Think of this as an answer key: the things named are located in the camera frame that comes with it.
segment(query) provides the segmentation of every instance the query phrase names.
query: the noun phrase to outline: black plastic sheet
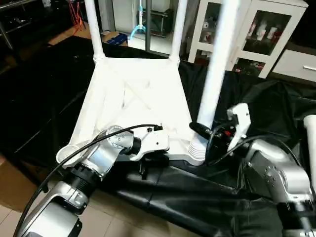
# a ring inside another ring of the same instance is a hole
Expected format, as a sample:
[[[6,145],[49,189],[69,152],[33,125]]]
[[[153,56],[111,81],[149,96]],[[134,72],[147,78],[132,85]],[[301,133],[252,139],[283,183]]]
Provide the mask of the black plastic sheet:
[[[108,44],[104,51],[108,57],[159,58]],[[55,165],[55,154],[75,127],[94,69],[92,56],[89,40],[71,37],[0,76],[0,152]],[[206,67],[181,62],[179,73],[196,120]],[[300,142],[306,150],[302,119],[316,114],[314,88],[227,72],[216,121],[225,120],[226,109],[240,102],[249,105],[249,135],[281,135],[290,146]],[[308,169],[304,152],[301,162]],[[145,180],[138,170],[138,163],[117,162],[101,189],[203,236],[281,236],[275,205],[251,192],[238,158],[215,167],[171,161],[168,167],[149,168]]]

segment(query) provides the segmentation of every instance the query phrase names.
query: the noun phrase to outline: glass cabinet door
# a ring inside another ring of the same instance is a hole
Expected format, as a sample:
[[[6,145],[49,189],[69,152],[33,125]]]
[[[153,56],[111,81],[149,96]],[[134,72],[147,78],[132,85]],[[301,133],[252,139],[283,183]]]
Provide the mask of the glass cabinet door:
[[[289,15],[257,11],[242,50],[270,56],[290,19]]]
[[[265,78],[304,11],[303,7],[253,0],[233,49],[232,71]]]
[[[200,42],[214,44],[220,9],[221,4],[219,3],[209,2],[207,4],[201,36],[199,39]]]
[[[189,62],[193,63],[195,61],[196,55],[199,54],[198,50],[213,52],[222,3],[223,0],[200,0],[188,58]],[[234,33],[234,44],[250,7],[250,3],[251,0],[242,0],[240,3]]]

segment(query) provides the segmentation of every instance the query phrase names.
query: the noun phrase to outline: cardboard box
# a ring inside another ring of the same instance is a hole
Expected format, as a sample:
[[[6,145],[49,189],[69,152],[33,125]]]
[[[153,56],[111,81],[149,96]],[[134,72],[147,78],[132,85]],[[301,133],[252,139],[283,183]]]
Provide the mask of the cardboard box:
[[[77,30],[76,27],[71,27],[68,30],[64,31],[63,33],[57,35],[52,40],[50,40],[48,43],[50,45],[55,45],[70,36],[77,36],[85,39],[91,39],[90,35],[90,29],[88,23],[84,22],[85,28],[82,26],[81,29]],[[104,31],[101,33],[102,35],[102,42],[108,42],[110,40],[113,40],[113,44],[121,45],[121,46],[128,46],[127,43],[127,35],[121,34],[119,32],[111,32],[111,31]]]
[[[0,154],[0,205],[22,212],[36,189],[35,184]]]

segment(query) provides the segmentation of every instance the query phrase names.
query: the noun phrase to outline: white metal pole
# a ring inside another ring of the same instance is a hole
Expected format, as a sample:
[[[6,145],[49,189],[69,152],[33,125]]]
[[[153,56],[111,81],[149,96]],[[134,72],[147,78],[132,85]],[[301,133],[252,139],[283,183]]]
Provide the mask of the white metal pole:
[[[186,18],[187,3],[188,3],[188,0],[179,0],[176,23],[174,26],[172,50],[171,50],[171,54],[169,58],[171,60],[176,61],[177,63],[180,62],[179,54],[180,54],[182,32],[183,32],[183,27],[184,27],[184,20]]]
[[[141,30],[143,27],[143,7],[142,7],[142,0],[139,0],[139,8],[138,8],[138,25],[139,25],[139,29]]]
[[[105,55],[102,48],[101,36],[100,36],[100,31],[99,31],[97,15],[95,12],[94,0],[85,0],[84,3],[85,3],[85,9],[87,12],[93,51],[94,51],[93,60],[94,61],[102,60],[105,58]]]
[[[212,127],[214,115],[222,88],[226,64],[230,57],[231,46],[235,33],[240,0],[224,0],[216,30],[214,52],[204,84],[201,104],[199,107],[197,122]],[[190,147],[189,154],[200,160],[205,159],[207,140],[195,134]]]

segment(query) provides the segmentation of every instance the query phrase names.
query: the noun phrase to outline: red wire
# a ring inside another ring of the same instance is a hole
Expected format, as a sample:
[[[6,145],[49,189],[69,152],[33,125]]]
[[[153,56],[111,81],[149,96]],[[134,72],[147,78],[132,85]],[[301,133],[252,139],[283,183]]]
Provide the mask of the red wire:
[[[81,26],[82,26],[82,23],[83,23],[82,18],[79,15],[79,8],[80,8],[79,2],[77,2],[77,12],[74,9],[73,3],[69,2],[69,11],[70,11],[70,15],[71,15],[71,18],[72,18],[73,25],[75,26],[74,34],[79,29],[81,29]]]

